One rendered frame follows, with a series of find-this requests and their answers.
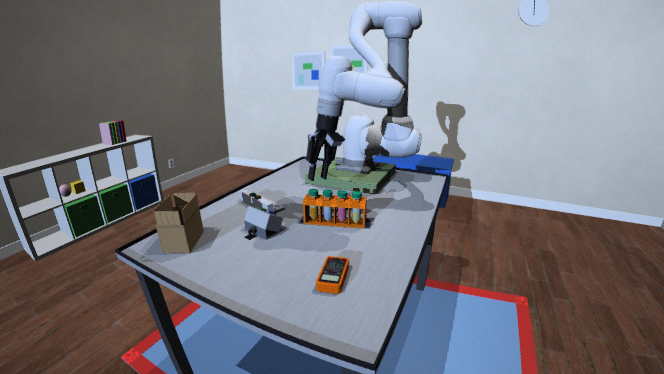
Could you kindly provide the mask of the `brown cardboard box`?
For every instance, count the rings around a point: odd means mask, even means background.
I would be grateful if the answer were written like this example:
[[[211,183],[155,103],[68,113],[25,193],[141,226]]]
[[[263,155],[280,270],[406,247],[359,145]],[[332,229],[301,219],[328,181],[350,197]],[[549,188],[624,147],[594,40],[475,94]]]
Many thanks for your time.
[[[162,252],[191,253],[204,232],[197,194],[173,195],[176,206],[169,195],[153,210]]]

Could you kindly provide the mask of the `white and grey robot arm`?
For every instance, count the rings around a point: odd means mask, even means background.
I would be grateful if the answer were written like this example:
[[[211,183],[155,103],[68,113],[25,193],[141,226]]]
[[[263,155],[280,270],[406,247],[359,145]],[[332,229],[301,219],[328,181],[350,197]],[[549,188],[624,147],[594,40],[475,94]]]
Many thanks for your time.
[[[343,142],[344,158],[335,160],[340,164],[336,170],[369,174],[379,166],[373,163],[375,155],[409,157],[419,152],[422,135],[408,115],[408,75],[409,39],[421,25],[421,8],[410,2],[365,2],[354,10],[349,40],[373,69],[358,73],[352,71],[349,58],[329,57],[320,76],[317,113],[340,117],[344,100],[350,100],[387,108],[387,114],[381,125],[367,115],[351,116],[343,136],[326,131],[325,139],[331,146]],[[388,38],[388,68],[364,38],[374,29],[383,29]]]

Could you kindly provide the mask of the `orange multimeter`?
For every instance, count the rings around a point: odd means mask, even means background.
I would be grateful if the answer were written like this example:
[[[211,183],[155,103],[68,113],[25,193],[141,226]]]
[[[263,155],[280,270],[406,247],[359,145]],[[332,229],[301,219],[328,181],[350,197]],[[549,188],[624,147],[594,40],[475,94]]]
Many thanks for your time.
[[[348,269],[348,258],[328,256],[316,280],[317,291],[340,294]]]

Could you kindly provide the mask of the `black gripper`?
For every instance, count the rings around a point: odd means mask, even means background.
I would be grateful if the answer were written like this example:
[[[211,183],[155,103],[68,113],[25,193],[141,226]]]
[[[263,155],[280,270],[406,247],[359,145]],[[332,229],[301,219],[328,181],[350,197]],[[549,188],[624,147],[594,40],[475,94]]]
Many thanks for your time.
[[[314,181],[315,170],[317,165],[316,162],[323,145],[324,145],[324,161],[321,171],[321,178],[327,179],[328,168],[329,165],[332,163],[331,161],[334,161],[335,159],[337,146],[331,146],[327,142],[327,140],[325,139],[326,131],[336,131],[338,120],[339,117],[328,117],[318,114],[315,134],[308,135],[308,149],[307,149],[306,160],[309,162],[310,165],[308,179],[311,181]]]

